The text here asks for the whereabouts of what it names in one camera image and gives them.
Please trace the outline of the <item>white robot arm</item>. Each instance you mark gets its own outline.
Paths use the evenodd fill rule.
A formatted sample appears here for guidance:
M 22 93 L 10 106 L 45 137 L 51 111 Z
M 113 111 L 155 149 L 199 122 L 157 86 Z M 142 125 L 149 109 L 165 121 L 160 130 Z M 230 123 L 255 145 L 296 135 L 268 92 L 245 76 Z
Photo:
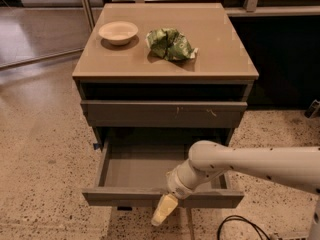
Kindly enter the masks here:
M 311 194 L 320 193 L 319 147 L 230 148 L 211 141 L 198 141 L 188 158 L 166 175 L 167 193 L 151 219 L 161 225 L 197 187 L 233 170 Z

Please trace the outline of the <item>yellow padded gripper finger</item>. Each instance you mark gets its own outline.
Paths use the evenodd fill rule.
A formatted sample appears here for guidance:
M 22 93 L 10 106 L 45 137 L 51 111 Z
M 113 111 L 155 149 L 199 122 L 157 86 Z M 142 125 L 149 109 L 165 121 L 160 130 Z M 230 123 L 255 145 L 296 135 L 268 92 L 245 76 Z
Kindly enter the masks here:
M 178 199 L 171 193 L 164 194 L 153 213 L 151 224 L 153 226 L 160 226 L 166 218 L 177 208 Z

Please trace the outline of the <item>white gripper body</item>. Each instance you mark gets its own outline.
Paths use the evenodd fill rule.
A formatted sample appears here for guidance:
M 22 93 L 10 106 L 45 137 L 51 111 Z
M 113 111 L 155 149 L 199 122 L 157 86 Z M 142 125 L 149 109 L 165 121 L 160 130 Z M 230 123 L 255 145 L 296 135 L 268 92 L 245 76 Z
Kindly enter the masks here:
M 177 199 L 183 200 L 188 198 L 193 193 L 193 190 L 182 183 L 182 180 L 178 176 L 179 169 L 180 165 L 166 174 L 167 191 Z

